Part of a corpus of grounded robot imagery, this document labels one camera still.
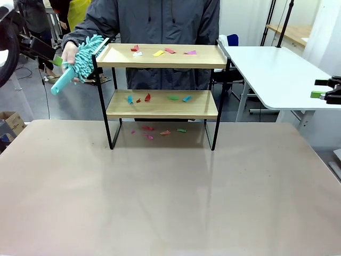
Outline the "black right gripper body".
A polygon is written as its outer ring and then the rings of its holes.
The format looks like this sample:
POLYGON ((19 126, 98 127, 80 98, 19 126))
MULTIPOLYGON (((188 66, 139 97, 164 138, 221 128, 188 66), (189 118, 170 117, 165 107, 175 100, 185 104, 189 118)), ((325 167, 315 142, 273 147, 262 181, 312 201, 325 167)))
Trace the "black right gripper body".
POLYGON ((340 76, 332 76, 328 79, 327 86, 332 90, 321 94, 321 99, 327 104, 340 104, 340 76))

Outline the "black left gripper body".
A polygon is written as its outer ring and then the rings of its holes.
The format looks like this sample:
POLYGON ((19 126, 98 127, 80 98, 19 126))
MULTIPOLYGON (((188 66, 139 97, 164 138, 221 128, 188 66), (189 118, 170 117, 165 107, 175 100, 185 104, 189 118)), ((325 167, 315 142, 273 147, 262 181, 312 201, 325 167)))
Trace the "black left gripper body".
POLYGON ((20 53, 31 59, 53 61, 56 50, 34 36, 20 36, 20 53))

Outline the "person's right hand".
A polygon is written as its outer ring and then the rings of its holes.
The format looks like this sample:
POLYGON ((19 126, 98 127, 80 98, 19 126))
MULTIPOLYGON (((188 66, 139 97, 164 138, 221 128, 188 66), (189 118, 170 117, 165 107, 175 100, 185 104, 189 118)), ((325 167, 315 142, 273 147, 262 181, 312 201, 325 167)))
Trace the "person's right hand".
POLYGON ((78 52, 78 47, 72 41, 68 41, 63 49, 62 52, 62 60, 67 64, 74 65, 75 64, 75 57, 78 52))

